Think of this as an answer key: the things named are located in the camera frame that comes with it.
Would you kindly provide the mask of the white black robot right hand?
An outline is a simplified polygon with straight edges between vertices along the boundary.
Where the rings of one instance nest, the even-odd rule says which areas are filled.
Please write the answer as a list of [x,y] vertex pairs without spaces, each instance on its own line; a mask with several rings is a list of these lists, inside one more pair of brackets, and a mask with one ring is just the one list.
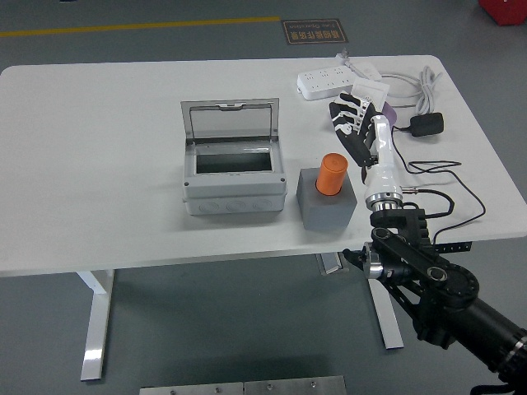
[[329,104],[329,112],[338,140],[366,171],[363,180],[366,204],[369,207],[381,202],[400,204],[403,193],[388,118],[369,100],[345,91]]

